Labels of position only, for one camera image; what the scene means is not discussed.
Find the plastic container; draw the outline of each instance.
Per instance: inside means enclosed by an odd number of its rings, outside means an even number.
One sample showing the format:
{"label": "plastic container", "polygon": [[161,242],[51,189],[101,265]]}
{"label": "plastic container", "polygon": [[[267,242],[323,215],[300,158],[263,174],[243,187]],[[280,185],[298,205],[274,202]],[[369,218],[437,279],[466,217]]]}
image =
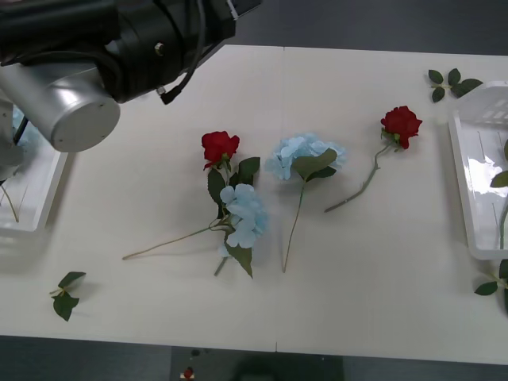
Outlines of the plastic container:
{"label": "plastic container", "polygon": [[508,187],[491,188],[491,180],[508,170],[503,150],[508,139],[508,82],[484,83],[457,105],[448,125],[469,249],[479,260],[505,259],[508,221],[503,250],[498,224],[508,203]]}
{"label": "plastic container", "polygon": [[[15,125],[22,114],[15,112]],[[31,123],[19,143],[25,148],[25,162],[3,186],[19,215],[14,219],[6,196],[0,190],[0,236],[17,236],[43,229],[55,196],[67,153],[55,149]]]}

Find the loose leaf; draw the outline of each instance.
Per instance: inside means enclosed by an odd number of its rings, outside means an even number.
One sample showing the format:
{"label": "loose leaf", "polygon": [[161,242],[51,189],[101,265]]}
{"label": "loose leaf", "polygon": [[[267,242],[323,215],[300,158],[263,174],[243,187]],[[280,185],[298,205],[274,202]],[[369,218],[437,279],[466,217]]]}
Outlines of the loose leaf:
{"label": "loose leaf", "polygon": [[57,296],[53,296],[53,309],[56,314],[65,321],[69,321],[72,309],[79,303],[78,298],[72,298],[66,291]]}
{"label": "loose leaf", "polygon": [[231,176],[231,179],[229,179],[229,185],[234,188],[238,185],[239,182],[240,176],[236,172],[233,173],[233,176]]}
{"label": "loose leaf", "polygon": [[247,274],[252,278],[252,248],[241,248],[240,246],[236,246],[232,248],[226,242],[228,239],[228,234],[225,235],[224,245],[228,250],[228,253],[238,261],[240,266],[247,272]]}
{"label": "loose leaf", "polygon": [[429,70],[429,78],[432,82],[441,85],[443,83],[443,75],[439,71]]}
{"label": "loose leaf", "polygon": [[501,265],[499,266],[499,278],[501,279],[508,278],[508,260],[501,261]]}
{"label": "loose leaf", "polygon": [[326,177],[333,176],[335,175],[335,172],[337,172],[335,168],[332,167],[323,168],[320,171],[314,172],[312,175],[310,175],[306,182],[308,183],[310,180],[313,179],[324,179]]}
{"label": "loose leaf", "polygon": [[491,182],[492,188],[503,188],[508,187],[508,171],[498,173]]}
{"label": "loose leaf", "polygon": [[498,290],[498,283],[497,282],[489,282],[484,283],[480,287],[478,287],[475,291],[475,294],[487,296],[492,295]]}
{"label": "loose leaf", "polygon": [[482,81],[480,81],[479,79],[473,79],[473,78],[465,79],[461,83],[461,85],[466,89],[467,92],[474,90],[476,87],[478,87],[481,84],[483,84]]}
{"label": "loose leaf", "polygon": [[432,92],[432,102],[438,103],[442,98],[445,97],[445,89],[438,87]]}
{"label": "loose leaf", "polygon": [[457,97],[463,97],[469,91],[474,90],[476,87],[481,85],[483,82],[478,79],[465,79],[462,83],[457,83],[452,87],[452,93]]}
{"label": "loose leaf", "polygon": [[208,193],[211,198],[219,205],[219,215],[222,214],[221,191],[225,188],[225,181],[222,175],[215,168],[208,172]]}
{"label": "loose leaf", "polygon": [[328,148],[320,156],[300,156],[293,162],[291,167],[306,181],[310,175],[325,169],[333,163],[336,158],[337,153],[331,148]]}
{"label": "loose leaf", "polygon": [[60,280],[60,283],[58,283],[58,288],[69,287],[72,282],[85,275],[86,272],[71,271],[67,275],[65,275],[62,280]]}
{"label": "loose leaf", "polygon": [[462,87],[462,84],[457,83],[455,86],[452,86],[452,93],[457,97],[460,98],[467,94],[468,92],[464,87]]}
{"label": "loose leaf", "polygon": [[448,85],[455,86],[460,82],[460,71],[453,69],[448,73]]}

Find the blue hydrangea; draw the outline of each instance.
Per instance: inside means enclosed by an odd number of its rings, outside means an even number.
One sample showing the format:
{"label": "blue hydrangea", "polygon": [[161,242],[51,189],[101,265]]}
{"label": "blue hydrangea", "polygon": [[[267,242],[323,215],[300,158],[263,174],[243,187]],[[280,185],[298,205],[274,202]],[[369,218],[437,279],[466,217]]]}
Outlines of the blue hydrangea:
{"label": "blue hydrangea", "polygon": [[[251,248],[257,237],[263,234],[268,216],[254,188],[248,184],[238,184],[236,188],[226,187],[221,190],[221,200],[231,213],[231,225],[235,232],[229,234],[227,244],[231,247],[240,245]],[[222,255],[225,248],[219,248]]]}
{"label": "blue hydrangea", "polygon": [[333,167],[342,167],[346,162],[345,149],[333,142],[324,142],[318,139],[315,133],[303,133],[290,139],[282,139],[279,147],[271,154],[266,162],[265,169],[273,172],[281,180],[291,177],[291,165],[300,156],[320,156],[328,148],[337,153]]}

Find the hydrangea leaf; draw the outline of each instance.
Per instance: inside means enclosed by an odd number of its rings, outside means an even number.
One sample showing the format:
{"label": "hydrangea leaf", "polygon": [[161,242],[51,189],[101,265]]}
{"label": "hydrangea leaf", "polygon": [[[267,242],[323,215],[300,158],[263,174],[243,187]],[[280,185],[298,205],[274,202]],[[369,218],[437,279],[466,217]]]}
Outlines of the hydrangea leaf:
{"label": "hydrangea leaf", "polygon": [[320,171],[314,172],[312,175],[310,175],[306,182],[308,183],[310,180],[314,179],[325,179],[327,177],[335,175],[335,172],[337,172],[335,168],[332,167],[323,168]]}
{"label": "hydrangea leaf", "polygon": [[306,181],[314,172],[325,169],[336,158],[337,153],[335,150],[328,148],[320,156],[300,156],[293,162],[291,167]]}
{"label": "hydrangea leaf", "polygon": [[247,272],[248,276],[252,278],[252,248],[242,248],[240,246],[231,247],[226,242],[228,239],[228,234],[225,235],[224,238],[224,245],[225,248],[228,250],[228,253],[238,261],[240,266]]}

